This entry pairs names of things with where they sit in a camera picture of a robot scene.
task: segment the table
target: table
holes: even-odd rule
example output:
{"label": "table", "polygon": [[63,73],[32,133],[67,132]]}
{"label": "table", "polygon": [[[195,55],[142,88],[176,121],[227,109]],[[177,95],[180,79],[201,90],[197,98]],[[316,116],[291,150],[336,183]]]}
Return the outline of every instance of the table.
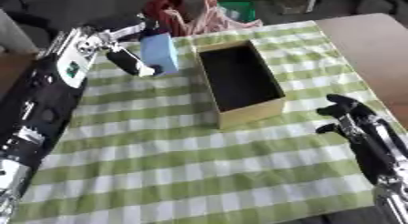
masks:
{"label": "table", "polygon": [[408,31],[385,14],[317,21],[375,94],[408,127]]}
{"label": "table", "polygon": [[[195,46],[253,38],[284,113],[219,132]],[[174,76],[125,76],[100,57],[60,143],[24,196],[27,223],[271,223],[372,205],[344,139],[316,136],[341,93],[389,115],[313,22],[176,38]],[[138,45],[131,45],[137,50]]]}

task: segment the robotic hand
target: robotic hand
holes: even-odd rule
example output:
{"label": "robotic hand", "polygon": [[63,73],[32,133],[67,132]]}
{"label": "robotic hand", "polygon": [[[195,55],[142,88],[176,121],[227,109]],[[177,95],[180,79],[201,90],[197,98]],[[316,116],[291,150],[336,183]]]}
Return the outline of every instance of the robotic hand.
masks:
{"label": "robotic hand", "polygon": [[408,224],[408,149],[390,124],[363,103],[328,95],[334,105],[317,113],[339,124],[316,132],[335,132],[349,140],[363,175],[374,185],[374,203],[392,224]]}
{"label": "robotic hand", "polygon": [[97,56],[130,75],[155,76],[118,41],[155,34],[158,25],[143,15],[110,17],[61,32],[19,77],[0,102],[0,223],[7,223],[44,157],[55,147],[87,83]]}

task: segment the red fabric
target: red fabric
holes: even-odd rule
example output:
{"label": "red fabric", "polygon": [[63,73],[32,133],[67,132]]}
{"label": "red fabric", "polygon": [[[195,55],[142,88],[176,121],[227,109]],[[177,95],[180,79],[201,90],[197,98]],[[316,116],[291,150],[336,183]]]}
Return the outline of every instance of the red fabric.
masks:
{"label": "red fabric", "polygon": [[167,9],[174,9],[179,13],[185,12],[182,7],[182,0],[152,0],[145,5],[143,13],[166,26],[172,36],[185,36],[186,32],[181,27],[179,20],[166,14],[165,10]]}
{"label": "red fabric", "polygon": [[204,0],[204,8],[200,16],[191,22],[180,12],[181,5],[177,5],[178,0],[153,0],[145,5],[144,13],[157,19],[161,25],[165,25],[170,34],[174,36],[200,35],[210,32],[219,32],[231,29],[251,28],[262,26],[260,20],[250,23],[240,23],[225,16],[220,10],[217,0]]}

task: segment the pink cloth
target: pink cloth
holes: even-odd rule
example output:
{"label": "pink cloth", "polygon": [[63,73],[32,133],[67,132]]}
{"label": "pink cloth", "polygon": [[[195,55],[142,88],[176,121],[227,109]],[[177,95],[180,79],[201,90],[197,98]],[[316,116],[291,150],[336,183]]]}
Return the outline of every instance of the pink cloth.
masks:
{"label": "pink cloth", "polygon": [[164,12],[178,21],[187,36],[263,26],[260,20],[244,24],[230,19],[219,9],[217,0],[204,0],[204,8],[200,16],[189,23],[186,23],[179,11],[175,9],[170,8]]}

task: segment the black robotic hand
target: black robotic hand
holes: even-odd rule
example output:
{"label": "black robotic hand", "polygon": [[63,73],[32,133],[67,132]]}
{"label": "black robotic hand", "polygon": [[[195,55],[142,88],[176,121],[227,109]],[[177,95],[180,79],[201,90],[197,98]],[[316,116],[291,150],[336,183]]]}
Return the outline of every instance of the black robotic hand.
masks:
{"label": "black robotic hand", "polygon": [[378,118],[369,107],[353,98],[328,95],[327,99],[334,104],[318,108],[317,113],[335,117],[339,124],[319,127],[316,133],[335,132],[347,138],[362,173],[373,185],[377,183],[380,175],[391,175],[394,158],[375,128],[377,124],[383,125],[395,145],[405,148],[390,125]]}

